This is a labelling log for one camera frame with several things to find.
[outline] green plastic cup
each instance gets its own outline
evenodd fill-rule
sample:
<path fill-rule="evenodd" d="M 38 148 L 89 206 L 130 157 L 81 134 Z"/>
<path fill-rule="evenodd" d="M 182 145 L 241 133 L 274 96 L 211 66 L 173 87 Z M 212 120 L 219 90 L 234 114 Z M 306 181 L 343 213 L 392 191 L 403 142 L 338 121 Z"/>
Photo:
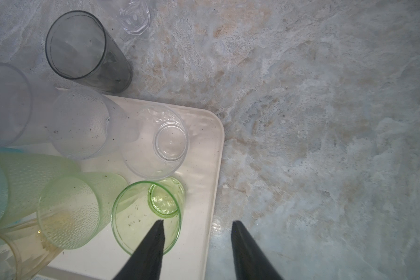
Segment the green plastic cup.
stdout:
<path fill-rule="evenodd" d="M 112 205 L 127 186 L 126 180 L 107 172 L 83 172 L 52 180 L 37 207 L 46 238 L 62 249 L 89 242 L 110 221 Z"/>
<path fill-rule="evenodd" d="M 0 228 L 34 213 L 50 180 L 79 171 L 74 161 L 59 156 L 0 153 Z"/>
<path fill-rule="evenodd" d="M 129 185 L 118 195 L 112 208 L 115 239 L 132 255 L 152 225 L 163 219 L 163 254 L 166 254 L 179 238 L 184 202 L 184 188 L 173 177 Z"/>

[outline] frosted plastic cup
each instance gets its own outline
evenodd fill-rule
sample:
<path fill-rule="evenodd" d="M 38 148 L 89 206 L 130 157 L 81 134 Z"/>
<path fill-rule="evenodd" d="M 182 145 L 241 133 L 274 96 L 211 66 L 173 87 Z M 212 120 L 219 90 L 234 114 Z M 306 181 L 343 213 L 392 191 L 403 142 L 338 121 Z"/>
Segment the frosted plastic cup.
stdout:
<path fill-rule="evenodd" d="M 73 160 L 111 153 L 138 137 L 137 121 L 88 87 L 69 89 L 56 99 L 48 129 L 56 150 Z"/>
<path fill-rule="evenodd" d="M 75 162 L 60 156 L 0 153 L 0 228 L 34 213 L 52 179 L 79 171 Z"/>
<path fill-rule="evenodd" d="M 184 203 L 184 188 L 173 177 L 129 185 L 118 195 L 112 208 L 115 239 L 126 253 L 132 255 L 152 225 L 163 219 L 163 254 L 166 254 L 179 238 Z"/>
<path fill-rule="evenodd" d="M 121 147 L 124 163 L 142 178 L 159 180 L 172 175 L 185 160 L 188 131 L 182 118 L 162 104 L 151 104 L 137 113 L 140 136 Z"/>
<path fill-rule="evenodd" d="M 59 248 L 76 249 L 110 221 L 112 205 L 127 186 L 107 172 L 83 172 L 52 180 L 42 191 L 37 217 L 46 238 Z"/>
<path fill-rule="evenodd" d="M 29 280 L 62 249 L 41 233 L 36 219 L 0 230 L 0 280 Z"/>
<path fill-rule="evenodd" d="M 49 142 L 47 121 L 58 95 L 51 84 L 0 63 L 0 147 Z"/>

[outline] gray marble surface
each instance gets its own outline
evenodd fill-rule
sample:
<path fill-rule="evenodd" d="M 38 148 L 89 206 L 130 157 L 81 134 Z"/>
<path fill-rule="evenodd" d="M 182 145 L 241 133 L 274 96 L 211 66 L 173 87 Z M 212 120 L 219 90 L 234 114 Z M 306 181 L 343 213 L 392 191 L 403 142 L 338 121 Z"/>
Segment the gray marble surface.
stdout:
<path fill-rule="evenodd" d="M 233 220 L 287 280 L 420 279 L 420 0 L 149 5 L 135 37 L 88 0 L 0 0 L 0 61 L 72 87 L 44 39 L 83 9 L 134 66 L 123 96 L 218 115 L 206 279 L 235 279 Z"/>

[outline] cup bottom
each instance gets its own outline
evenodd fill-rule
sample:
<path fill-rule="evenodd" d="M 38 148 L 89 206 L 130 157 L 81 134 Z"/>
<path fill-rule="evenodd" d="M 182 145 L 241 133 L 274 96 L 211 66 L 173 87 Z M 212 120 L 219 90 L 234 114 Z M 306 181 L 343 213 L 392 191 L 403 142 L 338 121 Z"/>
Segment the cup bottom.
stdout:
<path fill-rule="evenodd" d="M 171 181 L 183 190 L 183 186 L 180 183 L 175 184 L 177 180 L 174 179 L 173 181 L 171 177 L 165 180 Z M 163 188 L 157 185 L 152 185 L 148 191 L 148 205 L 152 212 L 164 219 L 174 217 L 178 213 L 174 199 Z"/>
<path fill-rule="evenodd" d="M 177 123 L 163 124 L 154 136 L 154 151 L 162 160 L 176 161 L 185 154 L 187 136 Z"/>

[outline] textured plastic tumbler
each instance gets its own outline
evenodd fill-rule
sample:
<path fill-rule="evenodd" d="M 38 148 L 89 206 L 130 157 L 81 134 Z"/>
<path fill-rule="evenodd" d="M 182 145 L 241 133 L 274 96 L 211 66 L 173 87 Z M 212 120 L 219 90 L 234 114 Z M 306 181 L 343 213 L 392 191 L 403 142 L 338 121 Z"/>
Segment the textured plastic tumbler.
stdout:
<path fill-rule="evenodd" d="M 0 230 L 0 280 L 29 280 L 62 249 L 41 233 L 36 219 Z"/>
<path fill-rule="evenodd" d="M 107 172 L 84 172 L 52 180 L 42 191 L 37 217 L 46 238 L 59 248 L 76 249 L 110 221 L 112 205 L 127 186 Z"/>
<path fill-rule="evenodd" d="M 53 178 L 79 171 L 75 162 L 60 156 L 0 153 L 0 228 L 34 213 Z"/>
<path fill-rule="evenodd" d="M 48 142 L 47 120 L 58 95 L 51 84 L 0 63 L 0 147 Z"/>
<path fill-rule="evenodd" d="M 185 160 L 189 136 L 182 118 L 162 104 L 137 112 L 140 136 L 121 147 L 124 163 L 142 178 L 159 180 L 172 175 Z"/>
<path fill-rule="evenodd" d="M 132 70 L 124 54 L 88 12 L 61 15 L 48 31 L 45 53 L 58 75 L 79 84 L 113 93 L 131 84 Z"/>
<path fill-rule="evenodd" d="M 97 3 L 131 35 L 141 35 L 150 26 L 145 0 L 97 0 Z"/>
<path fill-rule="evenodd" d="M 85 160 L 137 139 L 137 124 L 109 98 L 88 87 L 75 87 L 56 99 L 48 128 L 59 153 Z"/>
<path fill-rule="evenodd" d="M 163 219 L 166 254 L 179 238 L 185 192 L 173 177 L 140 181 L 125 188 L 112 208 L 112 231 L 118 244 L 132 255 L 155 221 Z"/>

